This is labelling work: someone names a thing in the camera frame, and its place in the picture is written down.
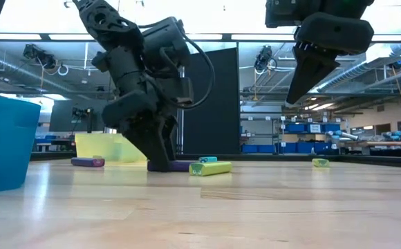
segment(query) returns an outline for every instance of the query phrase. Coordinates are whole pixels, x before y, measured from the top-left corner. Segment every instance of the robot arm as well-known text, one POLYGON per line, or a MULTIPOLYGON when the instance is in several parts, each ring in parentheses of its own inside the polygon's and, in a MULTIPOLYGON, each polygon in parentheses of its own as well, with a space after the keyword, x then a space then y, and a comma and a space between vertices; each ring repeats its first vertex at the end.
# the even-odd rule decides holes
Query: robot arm
POLYGON ((294 104, 339 66, 338 55, 366 52, 374 36, 360 20, 374 0, 267 0, 267 28, 299 26, 293 53, 297 67, 287 102, 294 104))
POLYGON ((202 104, 214 85, 214 69, 208 56, 185 35, 183 23, 168 17, 155 24, 137 26, 122 18, 104 0, 73 0, 88 33, 106 50, 92 64, 108 71, 119 96, 108 104, 102 119, 132 142, 160 171, 169 171, 174 160, 171 133, 176 108, 202 104), (143 33, 139 28, 150 28, 143 33), (192 84, 179 70, 189 65, 192 44, 211 71, 205 97, 192 104, 192 84))

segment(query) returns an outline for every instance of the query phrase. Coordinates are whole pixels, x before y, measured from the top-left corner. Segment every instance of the purple object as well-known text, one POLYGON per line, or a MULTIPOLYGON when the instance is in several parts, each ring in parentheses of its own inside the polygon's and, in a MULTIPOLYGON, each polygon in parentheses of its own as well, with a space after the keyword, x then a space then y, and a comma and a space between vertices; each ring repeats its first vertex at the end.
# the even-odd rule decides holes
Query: purple object
MULTIPOLYGON (((172 161, 170 165, 170 172, 188 172, 189 171, 189 165, 193 162, 187 162, 187 161, 172 161)), ((156 168, 153 163, 148 161, 147 163, 147 169, 149 172, 158 172, 158 169, 156 168)))
POLYGON ((84 167, 103 167, 105 159, 103 158, 72 158, 71 164, 84 167))

